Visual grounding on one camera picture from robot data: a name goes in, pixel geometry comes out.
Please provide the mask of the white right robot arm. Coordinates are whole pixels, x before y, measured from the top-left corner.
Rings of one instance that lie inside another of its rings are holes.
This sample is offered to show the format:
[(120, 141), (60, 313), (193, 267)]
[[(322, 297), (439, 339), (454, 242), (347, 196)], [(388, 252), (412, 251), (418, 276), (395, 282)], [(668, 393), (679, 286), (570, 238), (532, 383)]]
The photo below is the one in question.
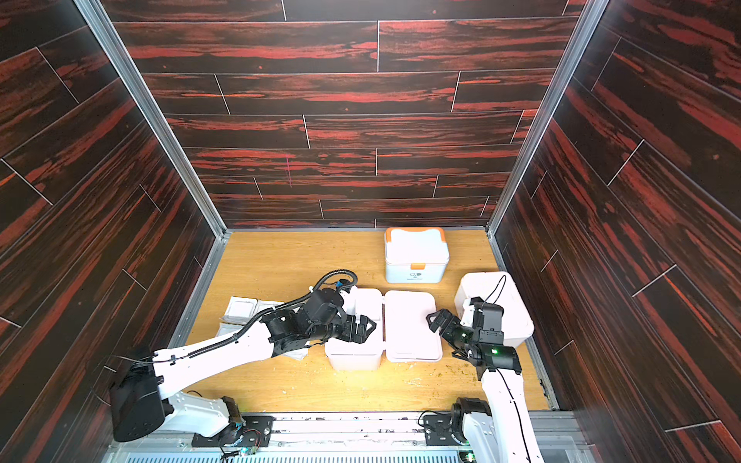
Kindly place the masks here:
[(504, 344), (505, 310), (472, 299), (469, 326), (447, 310), (426, 316), (428, 328), (452, 349), (453, 357), (475, 367), (485, 400), (461, 397), (452, 407), (449, 430), (471, 448), (472, 462), (542, 462), (528, 414), (517, 351)]

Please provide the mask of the white orange-trimmed medicine chest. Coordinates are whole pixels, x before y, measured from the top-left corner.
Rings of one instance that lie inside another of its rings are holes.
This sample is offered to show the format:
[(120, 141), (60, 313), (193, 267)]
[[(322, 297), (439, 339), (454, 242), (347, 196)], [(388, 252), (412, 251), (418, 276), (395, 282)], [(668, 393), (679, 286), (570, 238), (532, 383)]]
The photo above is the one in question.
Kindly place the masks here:
[(385, 232), (385, 277), (389, 284), (438, 284), (450, 261), (438, 227), (389, 228)]

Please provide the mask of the white gauze packet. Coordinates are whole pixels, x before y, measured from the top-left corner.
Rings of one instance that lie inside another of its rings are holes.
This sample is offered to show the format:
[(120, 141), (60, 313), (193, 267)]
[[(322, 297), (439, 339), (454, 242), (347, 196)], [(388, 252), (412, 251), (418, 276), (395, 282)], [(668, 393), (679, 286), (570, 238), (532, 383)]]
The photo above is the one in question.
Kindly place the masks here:
[(245, 324), (257, 312), (258, 300), (232, 296), (222, 321), (231, 324)]
[(220, 323), (217, 337), (224, 335), (233, 335), (234, 333), (237, 333), (241, 328), (242, 326), (237, 324)]
[(287, 352), (287, 353), (285, 353), (285, 356), (288, 357), (288, 358), (291, 358), (291, 359), (293, 359), (295, 361), (301, 362), (301, 361), (303, 361), (306, 358), (306, 356), (308, 355), (308, 353), (309, 353), (308, 347), (304, 347), (304, 348), (301, 348), (301, 349), (297, 349), (297, 350), (293, 350), (293, 351)]
[(281, 305), (283, 305), (283, 302), (259, 300), (257, 302), (256, 311), (257, 312), (262, 312), (262, 311), (267, 310), (267, 309), (277, 308), (277, 307), (279, 307)]

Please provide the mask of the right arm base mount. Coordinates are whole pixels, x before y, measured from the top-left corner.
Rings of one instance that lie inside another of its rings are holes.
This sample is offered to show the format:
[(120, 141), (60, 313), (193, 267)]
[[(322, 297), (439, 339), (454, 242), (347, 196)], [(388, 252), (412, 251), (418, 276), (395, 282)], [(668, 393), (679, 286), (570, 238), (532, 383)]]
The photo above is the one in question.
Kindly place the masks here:
[(429, 447), (463, 446), (453, 433), (453, 413), (451, 411), (424, 411), (417, 420), (423, 429), (426, 445)]

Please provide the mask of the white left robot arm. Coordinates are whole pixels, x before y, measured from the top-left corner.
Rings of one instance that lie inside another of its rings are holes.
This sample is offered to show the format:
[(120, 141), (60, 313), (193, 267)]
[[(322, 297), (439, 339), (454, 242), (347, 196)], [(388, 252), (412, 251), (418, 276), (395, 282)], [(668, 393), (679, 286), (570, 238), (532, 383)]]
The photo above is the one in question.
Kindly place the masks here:
[(344, 289), (313, 289), (307, 295), (255, 314), (239, 331), (131, 362), (109, 389), (113, 438), (120, 443), (156, 430), (192, 432), (216, 447), (237, 447), (262, 437), (242, 418), (231, 397), (204, 399), (185, 388), (232, 368), (262, 362), (338, 339), (364, 343), (376, 322), (345, 311)]

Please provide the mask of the pink medicine chest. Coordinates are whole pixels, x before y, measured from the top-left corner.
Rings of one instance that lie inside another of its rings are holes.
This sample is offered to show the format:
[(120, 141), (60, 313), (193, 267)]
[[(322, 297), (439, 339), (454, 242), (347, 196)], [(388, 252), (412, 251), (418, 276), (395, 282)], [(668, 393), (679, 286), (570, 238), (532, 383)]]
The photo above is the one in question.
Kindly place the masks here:
[(382, 357), (393, 363), (438, 362), (442, 341), (426, 323), (426, 316), (436, 311), (434, 297), (426, 292), (358, 289), (355, 316), (374, 320), (376, 331), (362, 345), (331, 339), (324, 345), (325, 355), (340, 372), (376, 370)]

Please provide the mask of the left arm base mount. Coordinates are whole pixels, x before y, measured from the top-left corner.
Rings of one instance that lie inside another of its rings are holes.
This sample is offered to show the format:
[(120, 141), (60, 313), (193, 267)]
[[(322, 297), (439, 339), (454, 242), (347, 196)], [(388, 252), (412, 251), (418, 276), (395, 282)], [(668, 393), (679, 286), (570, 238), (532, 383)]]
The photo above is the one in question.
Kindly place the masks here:
[(193, 436), (191, 446), (199, 449), (255, 449), (270, 443), (275, 418), (270, 415), (243, 415), (241, 424), (229, 424), (214, 437)]

